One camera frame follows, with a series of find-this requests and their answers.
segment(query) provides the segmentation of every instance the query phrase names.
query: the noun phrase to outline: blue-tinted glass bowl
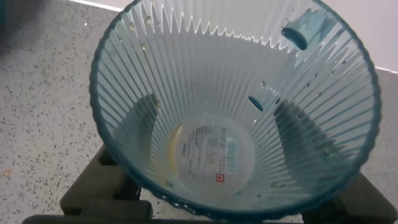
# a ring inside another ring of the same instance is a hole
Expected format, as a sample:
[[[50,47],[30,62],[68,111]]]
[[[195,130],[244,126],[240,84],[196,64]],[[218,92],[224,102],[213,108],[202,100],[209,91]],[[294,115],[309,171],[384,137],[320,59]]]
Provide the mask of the blue-tinted glass bowl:
[[[90,80],[124,170],[214,219],[278,219],[331,198],[381,116],[367,51],[320,1],[135,1],[100,40]]]

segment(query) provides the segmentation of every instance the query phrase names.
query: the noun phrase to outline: speckled countertop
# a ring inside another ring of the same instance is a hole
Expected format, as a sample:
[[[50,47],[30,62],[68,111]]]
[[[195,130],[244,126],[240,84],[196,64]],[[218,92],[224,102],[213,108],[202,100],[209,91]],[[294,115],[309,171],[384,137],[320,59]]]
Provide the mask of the speckled countertop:
[[[62,213],[61,197],[102,145],[88,75],[98,41],[116,15],[66,1],[23,4],[13,14],[16,25],[0,35],[0,223]],[[380,71],[379,77],[381,132],[362,171],[398,207],[398,75]],[[145,190],[141,198],[151,202],[156,218],[205,219]]]

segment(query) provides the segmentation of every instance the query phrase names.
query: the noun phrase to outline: red logo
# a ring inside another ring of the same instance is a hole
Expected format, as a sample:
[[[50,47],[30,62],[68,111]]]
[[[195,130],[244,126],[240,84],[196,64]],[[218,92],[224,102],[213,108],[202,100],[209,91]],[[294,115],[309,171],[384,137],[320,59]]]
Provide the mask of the red logo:
[[[216,174],[216,182],[224,183],[224,174]]]

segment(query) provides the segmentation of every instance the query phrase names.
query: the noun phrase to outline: white wall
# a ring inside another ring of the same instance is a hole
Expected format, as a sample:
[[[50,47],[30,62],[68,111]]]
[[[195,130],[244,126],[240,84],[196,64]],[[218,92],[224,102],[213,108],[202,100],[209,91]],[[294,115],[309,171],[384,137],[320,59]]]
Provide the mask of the white wall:
[[[132,0],[72,1],[94,3],[98,7],[121,11]],[[324,0],[324,2],[356,31],[377,67],[398,72],[398,0]]]

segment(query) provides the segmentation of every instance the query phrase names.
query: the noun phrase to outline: label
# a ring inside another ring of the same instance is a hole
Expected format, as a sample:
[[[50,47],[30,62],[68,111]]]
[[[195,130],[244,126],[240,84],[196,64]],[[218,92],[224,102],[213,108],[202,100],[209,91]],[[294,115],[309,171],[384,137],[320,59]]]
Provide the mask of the label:
[[[178,175],[202,183],[230,184],[237,171],[238,143],[217,125],[185,128],[177,141]]]

